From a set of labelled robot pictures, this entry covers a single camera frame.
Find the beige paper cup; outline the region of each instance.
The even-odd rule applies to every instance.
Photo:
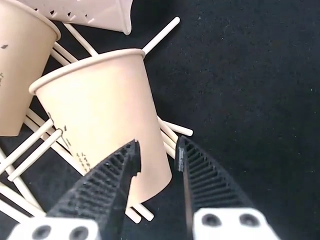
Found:
[[[41,77],[58,28],[32,8],[0,0],[0,136],[17,136]]]
[[[29,88],[87,172],[129,141],[139,141],[141,173],[132,179],[128,207],[158,194],[172,177],[144,56],[141,49],[124,49],[89,57]]]

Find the black surface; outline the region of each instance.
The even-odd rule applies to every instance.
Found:
[[[194,130],[282,240],[319,239],[319,1],[134,0],[130,36],[78,29],[103,53],[143,47],[176,15],[178,29],[145,59],[159,116]],[[64,47],[87,56],[62,35]],[[28,134],[0,144],[8,154]],[[46,211],[79,177],[52,150],[22,176]],[[183,239],[182,184],[175,173],[146,203],[155,219],[127,220],[123,239]],[[3,235],[14,222],[0,215],[0,223]]]

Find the screw hole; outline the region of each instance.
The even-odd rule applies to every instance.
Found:
[[[72,230],[69,240],[86,240],[89,235],[88,228],[79,226]]]
[[[51,232],[51,227],[49,225],[43,225],[34,230],[32,234],[32,239],[34,240],[44,240]]]
[[[242,214],[239,219],[240,223],[244,226],[258,227],[260,225],[258,218],[251,214]]]
[[[202,224],[210,227],[218,227],[222,225],[220,219],[213,214],[204,215],[202,217]]]

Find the white stick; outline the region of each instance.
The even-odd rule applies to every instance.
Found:
[[[171,138],[172,141],[174,141],[174,143],[177,143],[178,141],[178,135],[174,133],[174,131],[171,130],[170,127],[168,127],[162,120],[161,118],[158,116],[158,122],[160,124],[160,128],[161,130],[167,134],[167,136],[169,138]]]
[[[68,52],[63,46],[59,43],[54,43],[54,49],[60,53],[65,59],[67,59],[70,63],[75,63],[78,61],[70,52]]]
[[[6,159],[6,155],[5,153],[2,151],[2,149],[0,148],[0,163],[3,162],[3,160]],[[10,165],[8,166],[5,171],[8,175],[12,174],[14,172],[15,168]],[[35,199],[35,197],[32,195],[32,193],[30,192],[29,188],[27,187],[27,185],[24,183],[24,181],[22,181],[21,177],[17,177],[14,181],[13,181],[14,185],[16,186],[16,188],[18,189],[18,191],[21,193],[21,195],[32,205],[34,205],[35,207],[37,207],[38,209],[42,210],[41,206],[39,205],[39,203],[37,202],[37,200]]]
[[[168,144],[173,150],[176,150],[176,143],[172,141],[172,139],[168,137],[163,131],[161,131],[161,135],[163,142]]]
[[[164,145],[164,148],[165,148],[165,151],[166,153],[172,157],[173,159],[176,158],[176,152],[175,150],[173,150],[168,144],[166,144],[165,142],[163,142],[163,145]]]
[[[4,185],[0,182],[0,194],[20,206],[22,209],[26,210],[28,213],[35,217],[44,217],[46,216],[46,213],[39,208],[35,207],[31,203],[29,203],[27,200],[25,200],[22,196],[20,196],[18,193],[10,189],[8,186]]]
[[[154,47],[161,42],[178,24],[180,18],[176,16],[161,32],[159,32],[145,47],[142,49],[147,55]]]
[[[28,117],[25,119],[24,124],[30,128],[32,131],[36,132],[39,129],[39,126],[36,125],[33,121],[31,121]],[[47,140],[49,138],[49,134],[45,133],[41,137],[42,140]],[[74,157],[68,153],[62,146],[58,143],[53,143],[51,148],[59,154],[68,164],[70,164],[77,172],[79,172],[82,176],[86,174],[86,171],[80,166],[80,164],[74,159]]]
[[[35,161],[37,161],[58,138],[62,136],[62,131],[58,129],[46,141],[44,141],[33,153],[30,154],[16,170],[9,175],[8,180],[13,181],[23,174]]]
[[[0,211],[8,215],[10,218],[16,220],[18,223],[25,223],[30,219],[30,217],[13,208],[2,200],[0,200]]]
[[[54,49],[51,49],[50,51],[51,56],[57,60],[61,65],[66,66],[68,64],[70,64],[70,62],[68,62],[67,60],[65,60],[57,51],[55,51]]]
[[[29,127],[27,124],[26,124],[26,121],[28,121],[26,119],[26,121],[24,121],[24,123],[32,130],[32,131],[37,131],[39,129],[39,126],[42,126],[43,124],[45,124],[45,121],[39,117],[34,111],[32,111],[30,108],[28,109],[28,111],[26,112],[26,115],[29,119],[31,119],[32,121],[34,121],[36,124],[35,124],[35,127],[32,129],[31,127]],[[52,127],[49,128],[46,132],[51,135],[55,132],[56,130],[54,130]],[[62,145],[65,149],[68,149],[66,143],[62,140],[62,138],[59,138],[57,140],[57,142]]]
[[[186,136],[192,136],[194,134],[194,131],[189,129],[189,128],[186,128],[186,127],[183,127],[183,126],[179,126],[179,125],[167,122],[167,121],[163,121],[163,122],[169,128],[171,128],[172,131],[174,131],[176,133],[183,134],[183,135],[186,135]]]
[[[0,174],[2,174],[7,167],[14,163],[25,151],[27,151],[49,128],[54,125],[53,121],[49,119],[42,125],[38,131],[28,137],[20,146],[14,150],[3,163],[0,164]]]
[[[87,50],[91,56],[99,55],[96,50],[85,40],[85,38],[69,23],[63,24],[66,29],[74,36],[74,38]]]
[[[133,206],[133,208],[139,213],[141,214],[145,219],[147,219],[149,222],[152,221],[152,219],[154,219],[155,215],[153,215],[152,212],[150,212],[145,206],[143,206],[142,204],[138,204]]]
[[[135,224],[140,223],[142,220],[142,217],[130,207],[125,209],[125,215],[127,215]]]

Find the cup rim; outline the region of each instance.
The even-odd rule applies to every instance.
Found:
[[[98,64],[110,59],[123,57],[126,55],[141,55],[142,58],[145,58],[145,52],[142,49],[139,48],[127,48],[127,49],[120,49],[120,50],[114,50],[109,51],[106,53],[99,54],[97,56],[91,56],[87,57],[85,59],[79,60],[77,62],[68,64],[66,66],[60,67],[57,70],[54,70],[42,77],[40,77],[38,80],[33,82],[29,87],[29,92],[33,95],[36,95],[36,91],[41,88],[42,86],[46,85],[49,82],[52,82],[64,75],[67,75],[71,72],[77,71],[79,69],[82,69],[84,67],[89,67],[94,64]]]
[[[52,28],[56,34],[56,41],[58,41],[61,38],[61,32],[59,28],[48,18],[46,18],[44,15],[40,14],[39,12],[35,11],[31,7],[23,4],[22,2],[19,2],[17,0],[2,0],[4,2],[7,2],[8,4],[14,5],[24,11],[26,11],[28,14],[36,17],[37,19],[43,21],[45,24],[47,24],[50,28]]]

